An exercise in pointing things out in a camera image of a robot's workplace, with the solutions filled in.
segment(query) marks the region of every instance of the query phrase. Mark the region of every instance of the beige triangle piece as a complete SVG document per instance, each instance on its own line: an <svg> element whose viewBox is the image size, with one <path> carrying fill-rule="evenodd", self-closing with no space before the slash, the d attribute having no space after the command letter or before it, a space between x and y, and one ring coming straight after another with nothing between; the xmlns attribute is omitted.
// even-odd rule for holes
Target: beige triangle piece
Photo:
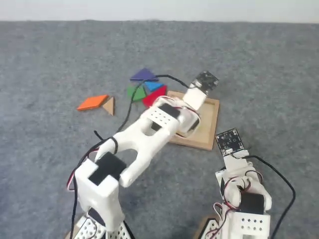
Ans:
<svg viewBox="0 0 319 239"><path fill-rule="evenodd" d="M110 113L110 115L114 115L114 97L112 96L104 105L103 108Z"/></svg>

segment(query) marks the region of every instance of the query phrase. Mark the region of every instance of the robotic arm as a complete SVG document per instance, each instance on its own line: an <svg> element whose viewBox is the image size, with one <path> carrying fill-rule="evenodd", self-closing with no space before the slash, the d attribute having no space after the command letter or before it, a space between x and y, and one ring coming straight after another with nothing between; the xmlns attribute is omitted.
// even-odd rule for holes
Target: robotic arm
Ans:
<svg viewBox="0 0 319 239"><path fill-rule="evenodd" d="M216 172L223 203L215 203L221 212L220 220L210 219L200 239L267 239L270 231L272 198L263 186L262 175L245 159L237 130L231 129L216 136L225 167Z"/></svg>
<svg viewBox="0 0 319 239"><path fill-rule="evenodd" d="M208 90L218 84L209 72L197 76L183 99L162 96L126 130L115 134L99 147L95 161L84 161L75 171L78 200L84 211L93 208L107 232L117 230L124 221L119 202L119 185L129 187L149 166L155 154L176 134L187 137L200 124L196 112ZM115 154L127 149L137 151L127 166Z"/></svg>

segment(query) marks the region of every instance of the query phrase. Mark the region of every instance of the orange tangram piece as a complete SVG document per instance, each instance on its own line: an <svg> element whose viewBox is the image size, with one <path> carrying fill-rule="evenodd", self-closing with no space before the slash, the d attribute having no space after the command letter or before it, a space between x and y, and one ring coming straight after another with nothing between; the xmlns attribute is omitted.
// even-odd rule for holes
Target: orange tangram piece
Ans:
<svg viewBox="0 0 319 239"><path fill-rule="evenodd" d="M78 111L85 111L90 109L95 109L100 107L103 101L108 97L108 95L93 96L87 98L80 106L77 108Z"/></svg>

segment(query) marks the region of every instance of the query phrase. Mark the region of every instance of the tangram piece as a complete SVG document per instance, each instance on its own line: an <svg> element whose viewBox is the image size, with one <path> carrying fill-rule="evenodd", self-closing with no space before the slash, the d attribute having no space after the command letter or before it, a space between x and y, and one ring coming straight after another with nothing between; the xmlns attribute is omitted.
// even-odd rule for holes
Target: tangram piece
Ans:
<svg viewBox="0 0 319 239"><path fill-rule="evenodd" d="M131 81L158 81L158 78L155 77L155 75L147 68L143 68L138 73L136 73L134 76L131 77Z"/></svg>
<svg viewBox="0 0 319 239"><path fill-rule="evenodd" d="M160 82L149 82L149 81L146 81L144 84L151 92L157 90L158 88L164 85L163 83L160 83Z"/></svg>
<svg viewBox="0 0 319 239"><path fill-rule="evenodd" d="M103 108L110 114L114 115L114 97L112 96L104 105Z"/></svg>
<svg viewBox="0 0 319 239"><path fill-rule="evenodd" d="M103 101L108 97L108 95L93 96L87 98L80 106L77 108L78 111L85 111L90 109L95 109L101 106Z"/></svg>
<svg viewBox="0 0 319 239"><path fill-rule="evenodd" d="M134 90L135 90L135 86L129 86L128 87L128 97L130 99L132 98ZM143 99L145 96L146 96L146 94L145 94L144 87L140 86L140 87L138 87L138 89L135 92L133 101L139 101L139 100Z"/></svg>
<svg viewBox="0 0 319 239"><path fill-rule="evenodd" d="M146 96L143 99L143 103L145 105L145 107L151 107L152 104L154 103L154 101L159 97L159 96L164 96L166 95L166 89L167 86L162 86L159 89L157 89L156 91L154 91L153 93L151 93L150 95Z"/></svg>

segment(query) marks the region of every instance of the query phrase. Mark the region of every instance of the wooden tray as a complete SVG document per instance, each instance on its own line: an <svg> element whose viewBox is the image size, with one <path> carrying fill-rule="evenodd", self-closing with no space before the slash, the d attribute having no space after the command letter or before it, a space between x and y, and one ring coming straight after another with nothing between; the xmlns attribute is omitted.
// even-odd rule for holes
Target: wooden tray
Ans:
<svg viewBox="0 0 319 239"><path fill-rule="evenodd" d="M167 96L182 99L184 94L175 91L168 91ZM215 138L219 100L206 98L204 104L199 108L201 124L197 131L188 138L174 136L170 142L185 146L212 150Z"/></svg>

